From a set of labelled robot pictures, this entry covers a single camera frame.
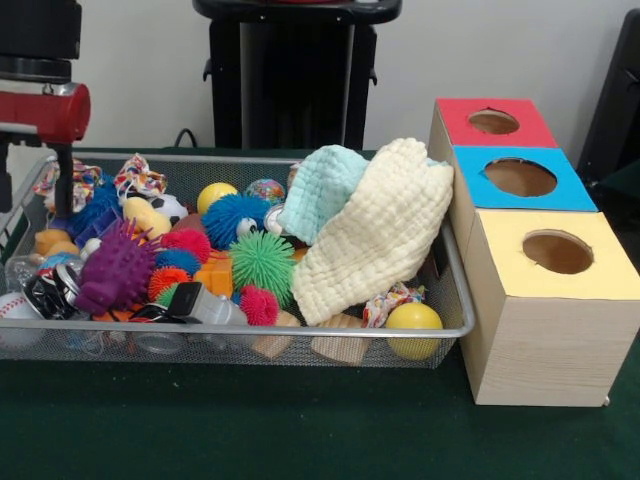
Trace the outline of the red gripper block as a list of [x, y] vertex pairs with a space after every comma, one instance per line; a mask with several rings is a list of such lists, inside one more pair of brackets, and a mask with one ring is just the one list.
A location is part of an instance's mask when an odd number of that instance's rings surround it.
[[[1, 83], [1, 132], [31, 135], [55, 144], [59, 176], [55, 211], [60, 218], [73, 214], [74, 163], [70, 144], [84, 138], [91, 115], [86, 85], [37, 82]], [[0, 212], [11, 211], [11, 175], [7, 170], [8, 144], [0, 145]]]

